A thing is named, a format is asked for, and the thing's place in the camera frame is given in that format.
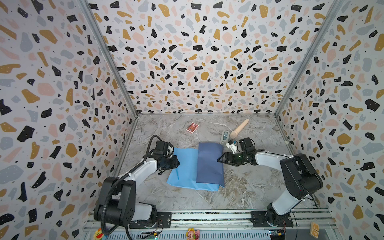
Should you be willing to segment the blue wrapping paper sheet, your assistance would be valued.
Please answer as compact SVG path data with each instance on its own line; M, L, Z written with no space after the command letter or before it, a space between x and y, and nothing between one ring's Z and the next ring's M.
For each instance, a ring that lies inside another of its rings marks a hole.
M224 166L217 162L224 147L217 143L199 143L197 149L175 149L180 165L173 169L167 183L173 187L218 191L225 187Z

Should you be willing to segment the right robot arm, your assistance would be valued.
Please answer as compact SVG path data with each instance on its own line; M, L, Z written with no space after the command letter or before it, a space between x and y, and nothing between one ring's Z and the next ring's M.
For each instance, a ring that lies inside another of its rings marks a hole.
M234 167L250 164L265 166L282 172L286 189L267 207L263 217L257 217L258 224L278 227L286 221L290 212L302 200L323 187L323 181L304 154L280 155L265 150L254 150L249 153L225 152L217 162Z

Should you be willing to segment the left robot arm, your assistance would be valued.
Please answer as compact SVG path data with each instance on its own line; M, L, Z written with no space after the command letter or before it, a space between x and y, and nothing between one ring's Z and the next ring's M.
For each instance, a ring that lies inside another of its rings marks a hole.
M171 143L158 140L152 150L147 150L141 161L119 177L104 180L94 219L101 223L103 234L110 235L118 227L139 224L153 227L157 224L157 208L152 204L138 203L136 189L150 175L176 169L180 162Z

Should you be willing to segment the red playing card box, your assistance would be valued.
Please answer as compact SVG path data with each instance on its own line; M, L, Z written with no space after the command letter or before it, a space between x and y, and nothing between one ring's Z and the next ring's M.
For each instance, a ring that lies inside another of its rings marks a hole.
M191 124L187 127L186 131L187 131L188 133L193 134L198 128L199 128L199 125L198 125L198 124L196 124L196 123L191 123Z

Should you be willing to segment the grey tape dispenser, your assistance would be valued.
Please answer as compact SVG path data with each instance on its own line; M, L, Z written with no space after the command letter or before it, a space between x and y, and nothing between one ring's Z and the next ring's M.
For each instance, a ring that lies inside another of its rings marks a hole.
M230 133L229 131L223 131L220 139L220 144L225 146L228 141L230 140Z

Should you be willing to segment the beige microphone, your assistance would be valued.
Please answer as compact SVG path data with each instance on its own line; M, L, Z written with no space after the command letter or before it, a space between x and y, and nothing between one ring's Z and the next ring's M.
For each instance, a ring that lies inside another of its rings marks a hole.
M248 123L249 119L245 119L235 130L231 131L230 138L235 139Z

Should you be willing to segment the pink yellow figure toy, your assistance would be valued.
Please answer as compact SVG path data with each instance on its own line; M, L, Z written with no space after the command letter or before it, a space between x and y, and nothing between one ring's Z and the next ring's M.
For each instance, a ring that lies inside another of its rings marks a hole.
M186 233L187 240L200 240L200 230L189 228Z

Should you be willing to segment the wooden letter block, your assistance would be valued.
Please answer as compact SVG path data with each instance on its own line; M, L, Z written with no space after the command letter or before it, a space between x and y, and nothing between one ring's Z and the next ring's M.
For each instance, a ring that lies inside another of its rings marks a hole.
M311 222L310 236L312 236L315 239L318 239L319 234L320 234L320 226L315 222Z

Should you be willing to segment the colourful smiley toy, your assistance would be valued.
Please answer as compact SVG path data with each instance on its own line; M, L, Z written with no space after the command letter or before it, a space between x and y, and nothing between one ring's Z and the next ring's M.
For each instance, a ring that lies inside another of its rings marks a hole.
M105 239L106 239L106 236L102 233L101 229L98 229L97 231L95 231L93 235L93 240L105 240Z

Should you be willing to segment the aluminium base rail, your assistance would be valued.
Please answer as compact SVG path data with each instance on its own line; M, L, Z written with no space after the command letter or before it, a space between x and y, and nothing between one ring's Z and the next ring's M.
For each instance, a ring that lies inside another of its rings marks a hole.
M319 226L319 240L343 237L326 209L294 209L277 227L262 223L262 210L165 210L152 227L135 222L129 235L117 228L107 240L185 240L194 229L200 240L313 240L311 226Z

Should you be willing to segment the aluminium right corner post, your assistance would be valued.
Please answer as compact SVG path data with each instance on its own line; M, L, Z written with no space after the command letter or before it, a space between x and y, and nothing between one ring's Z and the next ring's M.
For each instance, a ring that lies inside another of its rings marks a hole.
M298 84L299 80L301 79L301 76L303 75L307 65L317 52L317 48L322 42L322 39L324 35L327 33L329 27L331 26L333 20L335 19L338 11L340 10L341 6L343 4L343 1L341 0L334 0L330 6L329 11L327 12L326 18L323 21L323 24L320 27L320 30L318 31L317 35L314 38L314 41L311 43L307 54L304 56L302 62L299 65L299 68L297 72L294 75L294 78L292 82L290 83L289 87L287 88L287 91L285 92L283 99L278 105L278 108L276 112L274 113L275 119L278 119L278 116L282 113L285 104L288 102L290 94L294 91L295 86Z

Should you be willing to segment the aluminium corner post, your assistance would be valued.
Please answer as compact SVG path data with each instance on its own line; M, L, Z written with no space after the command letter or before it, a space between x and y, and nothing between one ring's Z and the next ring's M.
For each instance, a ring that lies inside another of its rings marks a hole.
M111 71L112 71L112 74L117 82L117 85L127 103L127 106L128 106L128 109L130 111L130 113L134 116L134 118L137 118L138 117L138 113L134 107L134 104L132 103L131 101L131 98L129 96L129 93L126 89L126 86L122 80L122 77L121 75L119 74L119 71L118 71L118 68L110 54L110 51L109 51L109 48L108 48L108 45L105 43L104 41L104 38L103 38L103 35L102 35L102 32L100 31L100 28L97 24L97 21L96 19L94 18L94 15L91 11L91 8L89 6L89 3L88 1L86 0L79 0L79 5L80 5L80 8L85 16L85 19L87 20L89 26L90 26L90 29L92 30L94 36L95 36L95 39L98 43L98 45L100 46L100 50L103 54L103 56L105 57L106 59L106 62L108 64L108 66L110 67Z
M275 119L278 119L278 116L282 113L285 104L288 102L290 94L294 91L295 86L298 84L299 80L301 79L301 76L303 75L307 65L317 52L317 48L322 42L322 39L324 35L327 33L329 27L331 26L333 20L335 19L338 11L340 10L341 6L343 4L343 1L341 0L334 0L330 6L329 11L327 12L326 18L323 21L323 24L320 27L320 30L318 31L317 35L314 38L314 41L311 43L307 54L304 56L302 62L299 65L299 68L297 72L294 75L294 78L292 82L290 83L289 87L287 88L287 91L285 92L283 99L278 105L278 108L276 112L274 113Z

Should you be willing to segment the aluminium left corner post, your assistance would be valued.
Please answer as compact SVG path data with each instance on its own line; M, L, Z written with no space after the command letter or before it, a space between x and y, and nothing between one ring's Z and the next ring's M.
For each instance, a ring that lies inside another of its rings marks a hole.
M102 35L102 32L100 31L100 28L97 24L97 21L96 19L94 18L94 15L91 11L91 8L89 6L89 3L88 1L86 0L79 0L79 5L80 5L80 8L85 16L85 19L87 20L89 26L90 26L90 29L92 30L94 36L95 36L95 39L98 43L98 45L100 46L100 50L103 54L103 56L105 57L106 59L106 62L108 64L108 66L110 67L111 71L112 71L112 74L117 82L117 85L127 103L127 106L128 106L128 109L130 111L130 113L134 116L134 118L137 118L138 117L138 113L134 107L134 104L132 103L131 101L131 98L129 96L129 93L126 89L126 86L122 80L122 77L121 75L119 74L119 71L118 71L118 68L110 54L110 51L109 51L109 48L108 48L108 45L105 43L104 41L104 38L103 38L103 35Z

